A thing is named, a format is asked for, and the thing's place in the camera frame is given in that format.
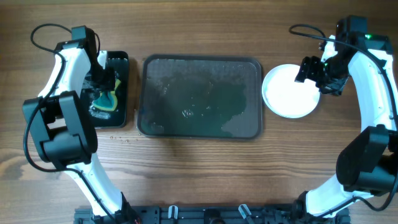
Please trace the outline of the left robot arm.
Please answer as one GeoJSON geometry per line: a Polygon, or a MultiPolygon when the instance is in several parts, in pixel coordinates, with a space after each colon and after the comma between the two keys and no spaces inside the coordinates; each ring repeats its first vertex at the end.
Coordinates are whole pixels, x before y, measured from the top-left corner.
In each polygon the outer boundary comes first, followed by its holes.
{"type": "Polygon", "coordinates": [[[32,138],[50,172],[64,172],[91,207],[75,212],[76,223],[139,223],[140,217],[112,183],[97,155],[98,128],[126,123],[129,57],[100,47],[87,26],[69,29],[71,39],[53,49],[55,65],[38,97],[22,106],[24,137],[32,138]]]}

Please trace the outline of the white plate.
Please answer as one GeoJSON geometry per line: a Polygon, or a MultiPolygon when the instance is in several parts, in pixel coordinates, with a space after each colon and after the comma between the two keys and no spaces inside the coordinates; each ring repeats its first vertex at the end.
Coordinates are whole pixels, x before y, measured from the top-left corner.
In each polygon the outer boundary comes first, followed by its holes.
{"type": "Polygon", "coordinates": [[[262,98],[267,107],[284,118],[302,118],[310,114],[320,101],[315,82],[296,82],[299,66],[279,65],[270,70],[262,82],[262,98]]]}

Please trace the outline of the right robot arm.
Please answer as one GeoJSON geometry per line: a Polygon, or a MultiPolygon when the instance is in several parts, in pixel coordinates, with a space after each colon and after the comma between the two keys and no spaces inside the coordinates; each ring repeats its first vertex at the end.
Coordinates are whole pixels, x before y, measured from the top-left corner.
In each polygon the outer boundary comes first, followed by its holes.
{"type": "Polygon", "coordinates": [[[320,93],[339,96],[349,79],[355,85],[361,113],[361,132],[345,147],[333,177],[303,192],[290,217],[304,223],[334,219],[355,202],[369,205],[385,197],[386,209],[397,193],[397,87],[392,69],[393,49],[385,35],[370,34],[365,17],[340,19],[334,38],[320,29],[321,57],[305,57],[297,82],[311,80],[320,93]]]}

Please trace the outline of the green yellow sponge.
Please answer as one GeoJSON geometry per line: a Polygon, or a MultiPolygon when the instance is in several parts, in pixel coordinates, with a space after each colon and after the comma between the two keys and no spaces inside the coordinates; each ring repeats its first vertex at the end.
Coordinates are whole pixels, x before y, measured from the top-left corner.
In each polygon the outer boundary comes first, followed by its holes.
{"type": "Polygon", "coordinates": [[[102,111],[115,111],[118,105],[116,90],[121,84],[121,80],[116,79],[114,90],[101,92],[99,97],[93,100],[92,105],[102,111]]]}

